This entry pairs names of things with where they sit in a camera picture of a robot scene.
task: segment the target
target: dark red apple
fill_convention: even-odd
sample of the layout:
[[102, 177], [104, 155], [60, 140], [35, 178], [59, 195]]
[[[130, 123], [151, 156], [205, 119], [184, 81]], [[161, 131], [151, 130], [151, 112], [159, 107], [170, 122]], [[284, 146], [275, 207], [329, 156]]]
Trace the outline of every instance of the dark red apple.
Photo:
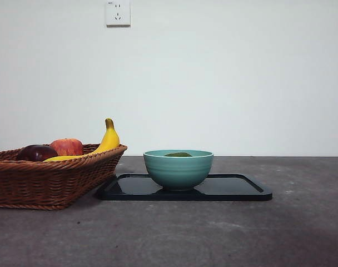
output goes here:
[[56, 156], [58, 156], [58, 153], [49, 146], [30, 145], [24, 147], [18, 153], [16, 160], [43, 161]]
[[50, 145], [59, 156], [84, 155], [82, 142], [75, 138], [65, 138], [53, 141]]

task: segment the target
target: banana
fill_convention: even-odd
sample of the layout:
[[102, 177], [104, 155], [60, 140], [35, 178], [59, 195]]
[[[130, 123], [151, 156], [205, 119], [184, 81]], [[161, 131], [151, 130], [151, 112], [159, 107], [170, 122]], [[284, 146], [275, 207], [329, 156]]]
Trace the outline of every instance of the banana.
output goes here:
[[79, 157], [84, 157], [96, 153], [101, 153], [107, 150], [115, 149], [120, 145], [120, 138], [118, 134], [115, 131], [115, 127], [113, 125], [113, 121], [110, 118], [105, 119], [105, 124], [106, 124], [106, 132], [105, 135], [103, 136], [103, 139], [94, 151], [91, 153], [85, 154], [85, 155], [78, 155], [78, 156], [57, 156], [57, 157], [50, 157], [43, 162], [48, 162], [48, 161], [61, 161], [61, 160], [71, 160], [71, 159], [77, 159]]

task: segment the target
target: black tray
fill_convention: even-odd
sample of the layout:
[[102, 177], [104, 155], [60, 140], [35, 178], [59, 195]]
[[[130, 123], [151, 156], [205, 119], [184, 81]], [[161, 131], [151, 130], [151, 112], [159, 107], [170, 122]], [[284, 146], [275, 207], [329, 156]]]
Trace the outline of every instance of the black tray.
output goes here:
[[272, 199], [272, 191], [242, 174], [209, 174], [189, 191], [167, 191], [149, 174], [122, 174], [105, 182], [95, 197], [101, 200], [266, 201]]

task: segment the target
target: wall socket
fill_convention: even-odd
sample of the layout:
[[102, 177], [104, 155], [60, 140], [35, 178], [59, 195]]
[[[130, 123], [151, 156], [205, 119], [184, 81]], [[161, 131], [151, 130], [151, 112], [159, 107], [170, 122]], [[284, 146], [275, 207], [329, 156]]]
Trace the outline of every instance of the wall socket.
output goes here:
[[106, 26], [129, 27], [131, 25], [131, 1], [108, 0], [106, 2]]

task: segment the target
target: bowl rim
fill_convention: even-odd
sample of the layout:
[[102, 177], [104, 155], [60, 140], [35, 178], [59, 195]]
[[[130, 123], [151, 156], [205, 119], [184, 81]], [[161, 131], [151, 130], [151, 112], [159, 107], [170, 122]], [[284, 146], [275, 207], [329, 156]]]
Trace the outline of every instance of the bowl rim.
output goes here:
[[[156, 156], [156, 155], [150, 155], [148, 153], [150, 152], [157, 152], [157, 151], [196, 151], [196, 152], [204, 152], [204, 153], [209, 153], [208, 155], [203, 155], [203, 156], [192, 156], [192, 157], [166, 157], [166, 156]], [[150, 150], [146, 151], [143, 153], [144, 156], [148, 157], [160, 157], [160, 158], [165, 158], [165, 159], [197, 159], [199, 157], [212, 157], [213, 153], [205, 150], [195, 150], [195, 149], [158, 149], [158, 150]]]

